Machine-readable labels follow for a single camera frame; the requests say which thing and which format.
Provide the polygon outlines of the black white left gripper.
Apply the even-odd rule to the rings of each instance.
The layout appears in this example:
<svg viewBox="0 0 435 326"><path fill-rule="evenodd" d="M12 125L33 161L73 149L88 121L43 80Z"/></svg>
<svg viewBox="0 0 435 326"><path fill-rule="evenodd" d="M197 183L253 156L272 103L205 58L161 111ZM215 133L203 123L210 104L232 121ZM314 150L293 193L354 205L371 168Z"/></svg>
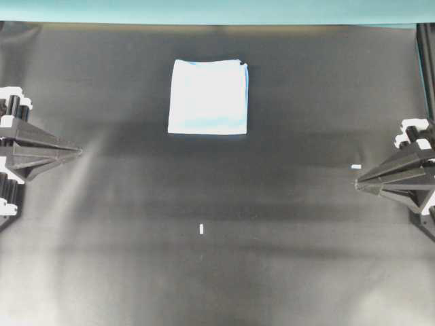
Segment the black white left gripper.
<svg viewBox="0 0 435 326"><path fill-rule="evenodd" d="M81 147L28 123L32 108L22 88L1 88L1 231L21 214L24 182L82 154ZM9 149L15 140L55 149Z"/></svg>

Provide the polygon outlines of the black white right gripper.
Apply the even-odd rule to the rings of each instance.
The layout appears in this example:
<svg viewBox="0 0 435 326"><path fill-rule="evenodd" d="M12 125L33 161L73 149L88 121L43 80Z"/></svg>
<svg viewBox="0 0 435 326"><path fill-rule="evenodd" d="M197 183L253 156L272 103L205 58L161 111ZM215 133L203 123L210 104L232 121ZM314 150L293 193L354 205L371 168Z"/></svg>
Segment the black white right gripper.
<svg viewBox="0 0 435 326"><path fill-rule="evenodd" d="M405 119L400 131L400 152L357 178L355 188L406 206L411 224L434 242L434 121ZM416 150L405 151L411 145Z"/></svg>

